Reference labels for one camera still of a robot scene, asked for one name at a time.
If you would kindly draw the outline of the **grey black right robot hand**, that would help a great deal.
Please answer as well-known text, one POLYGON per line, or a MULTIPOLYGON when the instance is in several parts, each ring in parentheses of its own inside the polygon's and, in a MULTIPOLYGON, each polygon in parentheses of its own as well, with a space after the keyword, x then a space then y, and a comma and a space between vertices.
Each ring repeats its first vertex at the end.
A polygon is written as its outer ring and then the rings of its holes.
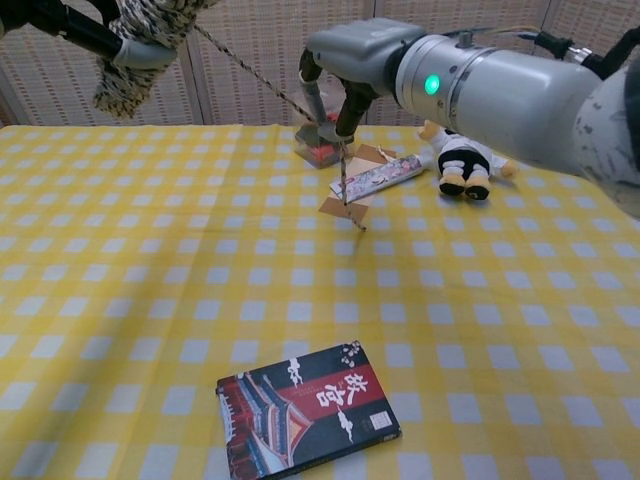
POLYGON ((299 79, 319 135, 347 142, 372 102, 393 96, 400 61, 426 30, 415 24, 378 17, 356 20, 309 36, 299 61, 299 79), (334 123, 327 120, 317 85, 326 72, 338 78, 345 100, 334 123))

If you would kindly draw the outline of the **grey black left robot hand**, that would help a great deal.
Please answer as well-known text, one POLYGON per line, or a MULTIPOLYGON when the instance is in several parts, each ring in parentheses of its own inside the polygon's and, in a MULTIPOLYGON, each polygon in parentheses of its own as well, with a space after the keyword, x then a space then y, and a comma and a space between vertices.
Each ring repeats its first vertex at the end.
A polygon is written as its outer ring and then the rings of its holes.
POLYGON ((127 39, 111 31, 109 24, 121 17, 115 1, 93 1, 91 5, 100 12, 101 22, 61 1, 3 1, 1 34, 6 35, 30 24, 53 37, 60 36, 117 67, 160 69, 169 66, 177 57, 174 49, 127 39))

